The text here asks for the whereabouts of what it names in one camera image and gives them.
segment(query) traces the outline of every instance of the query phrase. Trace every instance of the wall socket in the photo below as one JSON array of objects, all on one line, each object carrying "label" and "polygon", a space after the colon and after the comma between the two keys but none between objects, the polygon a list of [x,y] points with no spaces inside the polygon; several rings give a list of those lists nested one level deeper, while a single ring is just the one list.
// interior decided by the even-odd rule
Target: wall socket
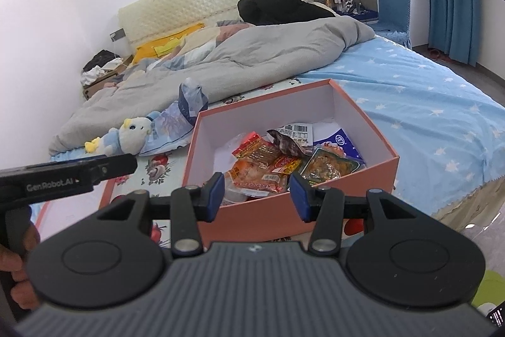
[{"label": "wall socket", "polygon": [[117,31],[115,31],[114,33],[111,33],[109,36],[110,36],[110,39],[113,42],[115,42],[115,41],[120,40],[121,38],[124,38],[126,36],[126,34],[125,34],[125,30],[123,28],[121,28],[121,29],[118,29]]}]

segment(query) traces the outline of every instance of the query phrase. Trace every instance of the round black disc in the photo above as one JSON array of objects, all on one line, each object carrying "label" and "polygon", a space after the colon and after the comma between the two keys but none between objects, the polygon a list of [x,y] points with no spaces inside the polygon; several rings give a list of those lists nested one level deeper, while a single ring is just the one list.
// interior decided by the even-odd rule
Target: round black disc
[{"label": "round black disc", "polygon": [[163,271],[158,245],[117,221],[94,221],[44,241],[28,275],[45,300],[77,309],[111,307],[146,292]]},{"label": "round black disc", "polygon": [[485,270],[478,247],[426,216],[386,220],[350,248],[346,267],[373,297],[403,307],[468,302]]}]

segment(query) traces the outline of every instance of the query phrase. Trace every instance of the plush bird toy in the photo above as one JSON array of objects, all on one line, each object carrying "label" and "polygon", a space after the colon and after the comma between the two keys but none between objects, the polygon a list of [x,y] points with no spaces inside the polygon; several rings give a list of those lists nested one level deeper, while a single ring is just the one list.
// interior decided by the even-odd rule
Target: plush bird toy
[{"label": "plush bird toy", "polygon": [[152,121],[160,112],[151,112],[147,117],[126,119],[119,129],[111,128],[107,134],[97,137],[84,144],[87,153],[104,154],[138,154],[146,142],[146,136],[151,133]]}]

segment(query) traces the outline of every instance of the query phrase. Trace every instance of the blue chair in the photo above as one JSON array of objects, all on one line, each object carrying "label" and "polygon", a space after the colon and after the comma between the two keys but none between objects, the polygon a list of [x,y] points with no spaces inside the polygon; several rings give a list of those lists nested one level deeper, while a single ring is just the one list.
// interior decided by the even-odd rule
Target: blue chair
[{"label": "blue chair", "polygon": [[370,27],[377,35],[412,49],[410,2],[411,0],[379,0],[379,21]]}]

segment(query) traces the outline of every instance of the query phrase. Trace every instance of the gray blanket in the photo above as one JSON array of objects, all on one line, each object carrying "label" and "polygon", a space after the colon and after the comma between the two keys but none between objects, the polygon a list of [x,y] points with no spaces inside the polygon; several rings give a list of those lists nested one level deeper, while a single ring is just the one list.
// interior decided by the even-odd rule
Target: gray blanket
[{"label": "gray blanket", "polygon": [[126,118],[163,111],[188,77],[202,85],[212,103],[326,66],[344,49],[373,37],[371,28],[351,17],[241,30],[190,68],[155,68],[117,89],[100,90],[62,126],[50,154],[83,146]]}]

